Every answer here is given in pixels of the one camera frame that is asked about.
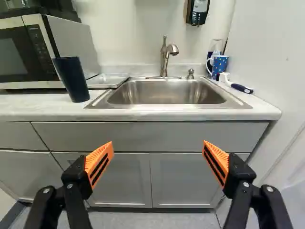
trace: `sink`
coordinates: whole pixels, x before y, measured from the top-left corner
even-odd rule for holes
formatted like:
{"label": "sink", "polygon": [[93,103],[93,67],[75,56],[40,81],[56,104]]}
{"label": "sink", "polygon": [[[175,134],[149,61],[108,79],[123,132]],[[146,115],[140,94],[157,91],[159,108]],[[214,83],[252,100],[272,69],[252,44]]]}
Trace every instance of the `sink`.
{"label": "sink", "polygon": [[85,109],[251,108],[210,81],[132,78]]}
{"label": "sink", "polygon": [[129,81],[110,104],[221,104],[226,100],[202,81]]}

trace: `dark blue cup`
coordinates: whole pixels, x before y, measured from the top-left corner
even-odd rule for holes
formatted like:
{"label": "dark blue cup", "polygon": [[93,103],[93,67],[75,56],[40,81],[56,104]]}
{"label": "dark blue cup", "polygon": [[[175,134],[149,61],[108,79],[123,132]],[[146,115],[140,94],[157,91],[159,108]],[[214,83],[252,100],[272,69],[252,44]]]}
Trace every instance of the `dark blue cup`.
{"label": "dark blue cup", "polygon": [[53,63],[72,102],[80,103],[89,100],[89,90],[80,59],[77,56],[55,58]]}

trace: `cup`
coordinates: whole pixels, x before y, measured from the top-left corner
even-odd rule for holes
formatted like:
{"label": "cup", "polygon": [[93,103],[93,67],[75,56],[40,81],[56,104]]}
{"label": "cup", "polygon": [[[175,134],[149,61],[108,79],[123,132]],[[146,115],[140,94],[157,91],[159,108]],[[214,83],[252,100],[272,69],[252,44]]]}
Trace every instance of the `cup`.
{"label": "cup", "polygon": [[74,103],[90,99],[88,86],[77,56],[53,59],[53,63]]}
{"label": "cup", "polygon": [[[210,62],[210,60],[213,61],[212,71],[210,71],[208,67],[208,62]],[[206,69],[211,75],[212,79],[216,80],[217,74],[225,71],[228,65],[228,60],[229,60],[229,56],[215,55],[214,59],[210,58],[206,61]]]}

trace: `microwave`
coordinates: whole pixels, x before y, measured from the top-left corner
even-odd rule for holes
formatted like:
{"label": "microwave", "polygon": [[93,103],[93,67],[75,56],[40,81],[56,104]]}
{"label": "microwave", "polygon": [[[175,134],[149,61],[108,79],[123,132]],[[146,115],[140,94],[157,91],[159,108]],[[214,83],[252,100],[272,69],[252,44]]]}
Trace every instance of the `microwave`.
{"label": "microwave", "polygon": [[101,73],[89,25],[42,14],[0,19],[0,89],[63,88],[52,59],[69,56],[86,79]]}

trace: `metal tray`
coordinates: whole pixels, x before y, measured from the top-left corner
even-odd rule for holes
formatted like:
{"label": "metal tray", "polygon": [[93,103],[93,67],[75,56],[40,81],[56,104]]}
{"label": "metal tray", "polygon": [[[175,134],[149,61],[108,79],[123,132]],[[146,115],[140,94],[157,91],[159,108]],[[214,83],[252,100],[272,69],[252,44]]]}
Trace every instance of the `metal tray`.
{"label": "metal tray", "polygon": [[118,88],[123,82],[128,80],[129,73],[120,74],[100,74],[86,80],[89,89],[110,89]]}

